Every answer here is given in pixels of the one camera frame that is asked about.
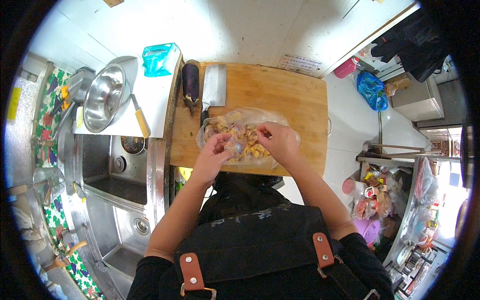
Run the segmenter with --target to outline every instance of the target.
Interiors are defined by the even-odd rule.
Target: hand
[[[230,133],[219,133],[208,139],[193,166],[189,181],[193,180],[207,188],[213,184],[223,163],[234,156],[233,152],[223,149],[226,140],[231,137]]]
[[[273,158],[287,168],[299,158],[299,147],[295,131],[275,122],[265,122],[257,127],[258,142]]]

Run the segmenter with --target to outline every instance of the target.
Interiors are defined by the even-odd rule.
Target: sink drain
[[[115,167],[115,170],[117,170],[118,172],[123,172],[127,168],[127,161],[123,156],[119,156],[113,162],[113,166]]]
[[[135,230],[138,231],[138,233],[140,233],[141,235],[148,234],[148,225],[142,219],[135,219],[133,221],[133,227],[135,227]]]

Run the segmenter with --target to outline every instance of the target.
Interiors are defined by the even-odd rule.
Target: eggplant
[[[200,95],[200,81],[198,67],[187,63],[181,70],[183,80],[183,103],[190,110],[190,117],[193,118],[193,108],[198,105]]]

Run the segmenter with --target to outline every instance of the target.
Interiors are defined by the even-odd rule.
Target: white countertop
[[[135,58],[118,64],[125,69],[132,94],[135,94],[138,105],[142,109],[152,132],[150,137],[163,138],[168,96],[170,94],[173,75],[145,77],[142,58]],[[77,120],[81,112],[82,108],[78,108],[76,113]],[[74,124],[72,132],[75,134],[143,136],[135,116],[135,107],[132,101],[129,102],[122,117],[102,132],[92,133],[88,131],[83,121],[79,128]]]

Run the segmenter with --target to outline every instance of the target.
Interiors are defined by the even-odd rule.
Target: brown leather strap tab
[[[185,283],[185,290],[205,289],[202,271],[195,253],[180,256],[180,269]]]
[[[328,243],[327,236],[321,232],[313,234],[313,245],[317,252],[318,266],[324,268],[334,263],[332,249]]]

